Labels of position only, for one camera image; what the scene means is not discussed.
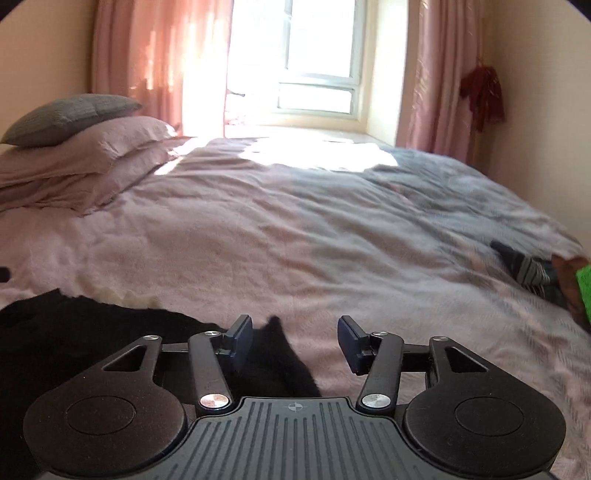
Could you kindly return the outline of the lower pink pillow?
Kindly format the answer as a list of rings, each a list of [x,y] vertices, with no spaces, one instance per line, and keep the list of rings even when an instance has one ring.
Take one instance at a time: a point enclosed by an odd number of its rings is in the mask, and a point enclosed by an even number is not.
[[[140,147],[116,160],[107,173],[66,175],[2,187],[1,211],[51,207],[88,214],[179,157],[174,150],[183,142],[166,140]]]

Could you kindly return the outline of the pink pillow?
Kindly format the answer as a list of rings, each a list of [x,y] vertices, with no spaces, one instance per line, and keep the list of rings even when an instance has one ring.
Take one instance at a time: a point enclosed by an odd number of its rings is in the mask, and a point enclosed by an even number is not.
[[[175,136],[171,125],[156,118],[122,117],[93,125],[53,147],[14,147],[1,154],[1,186],[103,174],[126,154]]]
[[[88,214],[179,157],[174,150],[183,142],[166,140],[140,147],[116,160],[107,173],[66,175],[2,187],[1,211],[51,207]]]

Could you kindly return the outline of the upper pink pillow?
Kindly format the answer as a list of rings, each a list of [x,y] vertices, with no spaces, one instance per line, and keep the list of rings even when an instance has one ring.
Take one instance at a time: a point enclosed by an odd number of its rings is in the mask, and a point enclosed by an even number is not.
[[[1,154],[1,186],[103,174],[126,154],[175,136],[171,125],[156,118],[122,117],[93,125],[53,147],[14,147]]]

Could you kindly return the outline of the pink grey duvet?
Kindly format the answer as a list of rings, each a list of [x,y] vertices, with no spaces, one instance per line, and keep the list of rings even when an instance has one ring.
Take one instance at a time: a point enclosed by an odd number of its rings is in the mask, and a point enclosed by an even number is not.
[[[80,216],[1,216],[9,304],[49,290],[131,296],[204,322],[270,315],[322,393],[356,396],[335,324],[410,343],[449,336],[552,399],[567,424],[555,462],[590,475],[590,338],[570,314],[516,283],[491,248],[580,255],[556,220],[447,157],[270,140],[215,141]]]

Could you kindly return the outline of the grey checked pillow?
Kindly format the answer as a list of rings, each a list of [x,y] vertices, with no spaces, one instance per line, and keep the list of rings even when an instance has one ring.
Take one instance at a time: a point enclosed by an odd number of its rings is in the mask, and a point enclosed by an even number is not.
[[[16,147],[52,147],[98,123],[134,114],[142,105],[131,98],[81,94],[58,99],[22,116],[4,133],[1,143]]]

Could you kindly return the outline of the striped dark sock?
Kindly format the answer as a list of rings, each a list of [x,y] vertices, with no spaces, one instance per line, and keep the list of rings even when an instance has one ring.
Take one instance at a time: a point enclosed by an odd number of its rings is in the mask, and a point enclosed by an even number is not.
[[[526,255],[496,240],[490,246],[521,287],[554,305],[567,307],[557,270],[550,260]]]

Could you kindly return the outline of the green knitted garment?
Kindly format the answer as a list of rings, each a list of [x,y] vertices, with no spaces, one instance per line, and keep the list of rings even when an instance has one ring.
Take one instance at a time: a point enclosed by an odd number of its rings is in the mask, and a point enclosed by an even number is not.
[[[575,273],[585,319],[590,322],[591,316],[591,265],[578,269]]]

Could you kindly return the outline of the left pink curtain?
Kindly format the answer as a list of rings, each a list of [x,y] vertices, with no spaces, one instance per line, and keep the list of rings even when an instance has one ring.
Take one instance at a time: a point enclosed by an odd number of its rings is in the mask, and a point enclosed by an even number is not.
[[[100,1],[91,90],[133,98],[141,114],[202,142],[224,134],[233,4]]]

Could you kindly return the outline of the pink curtain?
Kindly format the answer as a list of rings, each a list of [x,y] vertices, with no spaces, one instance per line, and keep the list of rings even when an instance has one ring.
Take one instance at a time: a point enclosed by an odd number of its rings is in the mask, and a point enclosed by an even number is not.
[[[479,1],[411,1],[396,144],[466,162],[473,114],[460,83],[481,56]]]
[[[202,142],[224,134],[233,4],[100,1],[91,90],[133,98],[141,114]]]

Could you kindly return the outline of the red hanging garment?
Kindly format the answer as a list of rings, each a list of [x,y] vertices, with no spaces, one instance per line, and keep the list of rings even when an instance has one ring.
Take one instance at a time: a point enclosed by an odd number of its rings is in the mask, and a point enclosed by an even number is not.
[[[465,76],[460,97],[469,100],[477,132],[483,133],[488,124],[505,121],[502,87],[493,67],[479,66]]]

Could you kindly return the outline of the right pink curtain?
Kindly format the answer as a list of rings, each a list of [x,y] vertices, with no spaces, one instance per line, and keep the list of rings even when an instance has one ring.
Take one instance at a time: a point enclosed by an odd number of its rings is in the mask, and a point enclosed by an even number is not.
[[[481,56],[479,1],[411,1],[396,144],[466,162],[473,114],[460,83]]]

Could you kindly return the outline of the white window frame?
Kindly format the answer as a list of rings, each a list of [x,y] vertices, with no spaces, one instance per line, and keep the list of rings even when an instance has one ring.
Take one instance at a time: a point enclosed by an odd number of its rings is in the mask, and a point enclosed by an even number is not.
[[[359,113],[367,4],[236,1],[228,53],[226,121]]]

